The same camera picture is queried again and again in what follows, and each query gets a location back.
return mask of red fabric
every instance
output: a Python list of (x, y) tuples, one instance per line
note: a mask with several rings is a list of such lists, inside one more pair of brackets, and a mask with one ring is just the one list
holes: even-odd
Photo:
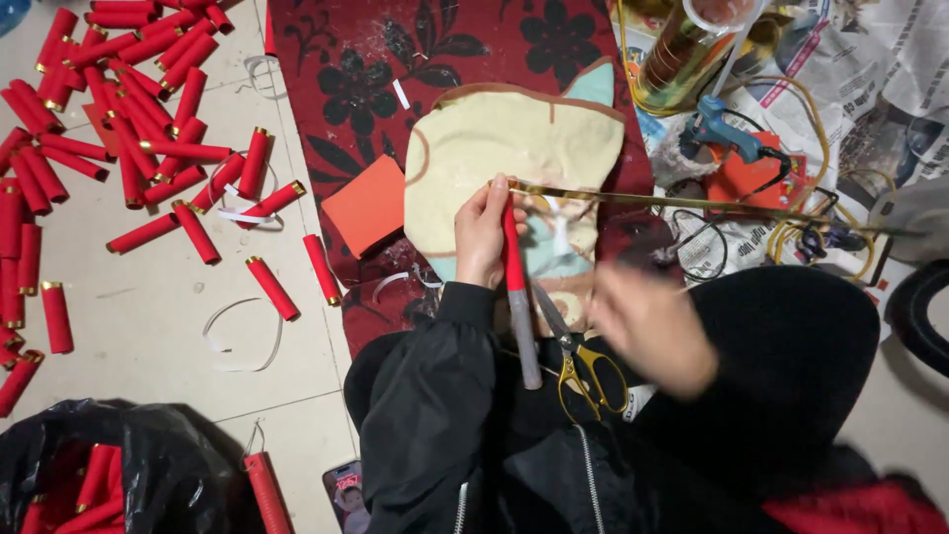
[(942, 514), (896, 482), (765, 503), (764, 510), (798, 534), (949, 534)]
[[(447, 88), (502, 82), (558, 94), (603, 56), (614, 58), (615, 107), (627, 117), (623, 153), (605, 190), (651, 193), (652, 173), (605, 0), (271, 4), (274, 45), (317, 205), (382, 154), (404, 167), (412, 126)], [(397, 78), (410, 109), (395, 95)], [(622, 212), (603, 206), (601, 227)], [(436, 292), (413, 278), (395, 282), (398, 289), (387, 286), (380, 304), (371, 302), (380, 278), (411, 271), (413, 263), (434, 279), (401, 232), (356, 260), (323, 213), (320, 222), (333, 272), (351, 290), (343, 307), (353, 357), (377, 335), (412, 328), (434, 313)]]

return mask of black jacket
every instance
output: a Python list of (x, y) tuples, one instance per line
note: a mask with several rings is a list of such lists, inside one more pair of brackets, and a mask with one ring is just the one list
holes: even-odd
[(523, 406), (501, 400), (493, 304), (491, 291), (447, 284), (436, 320), (382, 362), (357, 422), (369, 532), (784, 531), (622, 420), (516, 435)]

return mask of newspaper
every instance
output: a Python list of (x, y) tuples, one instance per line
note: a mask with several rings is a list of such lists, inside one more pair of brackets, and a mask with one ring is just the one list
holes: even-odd
[[(655, 13), (637, 16), (628, 9), (624, 13), (626, 54), (636, 64), (631, 70), (636, 70), (659, 30)], [(805, 155), (808, 175), (816, 176), (825, 156), (800, 91), (774, 80), (728, 91), (738, 80), (755, 75), (787, 76), (803, 84), (828, 139), (828, 169), (820, 185), (835, 190), (840, 205), (853, 217), (866, 220), (889, 185), (872, 172), (847, 172), (841, 177), (845, 171), (874, 169), (892, 177), (897, 187), (949, 176), (949, 3), (778, 0), (759, 24), (770, 25), (774, 38), (746, 44), (722, 100), (780, 136), (783, 151)], [(619, 25), (614, 31), (619, 42)], [(643, 112), (638, 118), (651, 153), (670, 119)], [(734, 117), (729, 122), (747, 127)], [(665, 191), (657, 188), (656, 194)], [(812, 210), (822, 200), (822, 195), (811, 195), (804, 209)], [(683, 236), (703, 224), (682, 214), (673, 220), (671, 210), (666, 212), (663, 218)], [(774, 223), (728, 221), (718, 227), (726, 244), (707, 230), (679, 250), (686, 271), (707, 277), (722, 261), (725, 274), (768, 261)], [(780, 260), (804, 262), (790, 239)]]

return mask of phone screen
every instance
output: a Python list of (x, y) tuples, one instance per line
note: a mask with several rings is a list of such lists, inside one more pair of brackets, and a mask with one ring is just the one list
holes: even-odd
[(363, 534), (369, 512), (363, 503), (363, 463), (354, 460), (323, 474), (323, 486), (343, 534)]

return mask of white tiled floor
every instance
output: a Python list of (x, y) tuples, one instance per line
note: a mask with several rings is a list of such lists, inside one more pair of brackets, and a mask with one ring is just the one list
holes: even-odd
[[(208, 89), (198, 117), (209, 125), (205, 143), (236, 149), (246, 146), (255, 126), (265, 127), (276, 135), (270, 164), (279, 182), (308, 183), (288, 100), (274, 102), (256, 94), (243, 67), (246, 57), (263, 52), (263, 2), (243, 0), (228, 11), (236, 30), (215, 37), (221, 46), (204, 66)], [(82, 13), (88, 4), (68, 0), (60, 5)], [(23, 78), (38, 85), (32, 65), (56, 7), (34, 3), (23, 24), (0, 41), (0, 83)], [(80, 23), (74, 36), (81, 38), (83, 29)], [(159, 76), (149, 64), (140, 67)], [(256, 81), (268, 94), (284, 90), (280, 73), (267, 67), (258, 69)], [(64, 115), (70, 128), (66, 135), (96, 143), (80, 109), (88, 102), (88, 93), (73, 95)], [(176, 108), (177, 96), (168, 104), (170, 111)], [(0, 131), (5, 134), (15, 124), (12, 112), (0, 105)], [(215, 267), (201, 264), (182, 231), (118, 257), (103, 245), (150, 217), (124, 209), (118, 169), (102, 184), (54, 166), (72, 198), (40, 220), (45, 228), (42, 277), (66, 285), (77, 349), (44, 363), (12, 417), (0, 420), (0, 430), (61, 399), (87, 396), (187, 403), (242, 446), (259, 420), (297, 532), (334, 531), (320, 477), (355, 458), (358, 442), (340, 392), (350, 362), (342, 318), (339, 310), (322, 304), (300, 242), (304, 234), (319, 232), (313, 202), (307, 197), (285, 209), (286, 227), (279, 233), (244, 232), (205, 216), (202, 222), (224, 258)], [(196, 189), (181, 197), (190, 199)], [(159, 212), (168, 211), (165, 202)], [(284, 324), (280, 351), (266, 370), (216, 371), (214, 363), (221, 358), (255, 361), (270, 350), (276, 318), (259, 301), (235, 308), (215, 324), (213, 335), (233, 353), (212, 353), (201, 340), (202, 326), (216, 309), (262, 295), (244, 265), (251, 255), (268, 262), (302, 316)], [(949, 306), (944, 308), (941, 316), (949, 317)], [(38, 298), (28, 299), (27, 312), (23, 335), (29, 346), (45, 350)], [(917, 473), (941, 505), (949, 507), (947, 399), (949, 380), (901, 354), (898, 344), (884, 344), (843, 439), (880, 468)]]

